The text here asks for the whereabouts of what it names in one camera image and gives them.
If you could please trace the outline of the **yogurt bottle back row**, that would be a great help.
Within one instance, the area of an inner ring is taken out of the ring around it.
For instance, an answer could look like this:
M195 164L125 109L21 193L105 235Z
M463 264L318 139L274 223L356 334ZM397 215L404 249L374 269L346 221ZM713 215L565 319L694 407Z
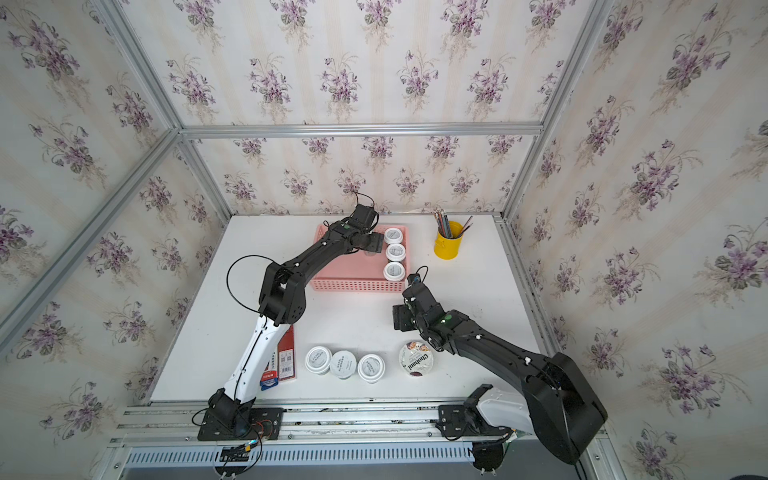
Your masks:
M404 233L398 227L387 228L384 232L384 240L388 245L402 244L404 241Z
M401 243L392 243L387 246L386 257L390 262L403 262L407 256L406 248Z
M384 278L390 282L402 281L406 276L406 269L400 262L391 261L383 269Z

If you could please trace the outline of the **yogurt bottle row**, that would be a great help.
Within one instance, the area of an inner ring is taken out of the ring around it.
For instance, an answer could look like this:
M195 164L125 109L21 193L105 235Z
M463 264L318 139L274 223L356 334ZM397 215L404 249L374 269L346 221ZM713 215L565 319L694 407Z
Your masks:
M402 244L404 241L404 233L398 227L387 228L384 232L384 240L388 245Z
M390 262L403 262L407 256L406 248L401 243L392 243L387 246L386 257Z
M357 364L359 377L369 383L379 382L385 375L386 364L382 357L377 354L367 354L363 356Z
M406 269L400 262L391 261L383 269L384 278L390 282L402 281L406 276Z
M305 356L305 368L314 375L324 375L330 370L333 353L325 346L312 347Z
M335 352L330 361L329 371L335 377L345 380L357 373L357 358L348 350Z

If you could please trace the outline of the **pink plastic basket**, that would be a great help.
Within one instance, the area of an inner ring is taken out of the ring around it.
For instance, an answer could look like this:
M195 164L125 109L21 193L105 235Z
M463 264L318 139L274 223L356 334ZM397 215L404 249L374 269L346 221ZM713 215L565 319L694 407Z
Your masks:
M400 293L405 290L407 276L411 272L409 265L409 233L405 225L385 224L375 228L375 232L384 235L387 228L398 227L404 233L403 245L407 256L403 262L406 276L402 281L390 282L384 278L383 269L388 262L384 240L381 253L371 254L364 251L342 255L331 261L313 277L310 286L318 292L365 292L365 293Z

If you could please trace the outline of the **yogurt bottle front row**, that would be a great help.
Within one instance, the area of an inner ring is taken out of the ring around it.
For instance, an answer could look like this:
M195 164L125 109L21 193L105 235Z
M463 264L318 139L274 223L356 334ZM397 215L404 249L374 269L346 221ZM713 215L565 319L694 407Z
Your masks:
M357 364L359 377L369 383L379 382L385 375L386 364L382 357L377 354L367 354L363 356Z
M305 356L305 368L314 375L324 375L330 370L333 353L325 346L312 347Z
M345 380L357 373L357 358L348 350L335 352L330 361L329 371L335 377Z

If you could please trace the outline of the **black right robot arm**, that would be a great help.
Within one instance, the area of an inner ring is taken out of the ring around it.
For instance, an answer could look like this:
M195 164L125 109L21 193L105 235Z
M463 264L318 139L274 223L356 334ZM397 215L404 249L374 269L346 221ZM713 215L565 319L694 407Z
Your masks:
M521 393L536 437L566 464L578 462L608 419L582 371L563 353L548 357L525 350L440 304L428 311L395 305L392 317L396 330L418 331L433 349L471 360Z

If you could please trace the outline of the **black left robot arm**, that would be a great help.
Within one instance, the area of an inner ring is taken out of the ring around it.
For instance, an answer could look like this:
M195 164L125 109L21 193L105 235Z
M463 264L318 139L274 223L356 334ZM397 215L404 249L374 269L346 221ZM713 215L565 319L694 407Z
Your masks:
M208 400L206 421L236 439L252 430L250 409L269 358L290 326L306 311L306 286L338 257L378 254L384 235L350 218L331 223L314 244L283 263L271 262L258 295L257 326L230 378Z

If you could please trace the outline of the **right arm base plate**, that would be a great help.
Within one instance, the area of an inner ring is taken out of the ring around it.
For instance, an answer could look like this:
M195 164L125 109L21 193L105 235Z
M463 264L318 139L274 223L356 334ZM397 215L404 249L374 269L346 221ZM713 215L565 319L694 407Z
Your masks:
M510 436L516 430L507 426L492 426L474 407L464 405L440 405L435 427L443 438L456 441L469 437Z

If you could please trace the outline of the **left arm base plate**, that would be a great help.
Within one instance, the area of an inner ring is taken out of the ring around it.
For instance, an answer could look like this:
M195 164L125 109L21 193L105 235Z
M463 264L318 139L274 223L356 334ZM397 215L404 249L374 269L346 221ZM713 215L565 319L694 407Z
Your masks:
M232 421L222 421L207 409L198 425L196 439L202 442L277 440L284 413L281 408L251 408L247 413L239 412Z

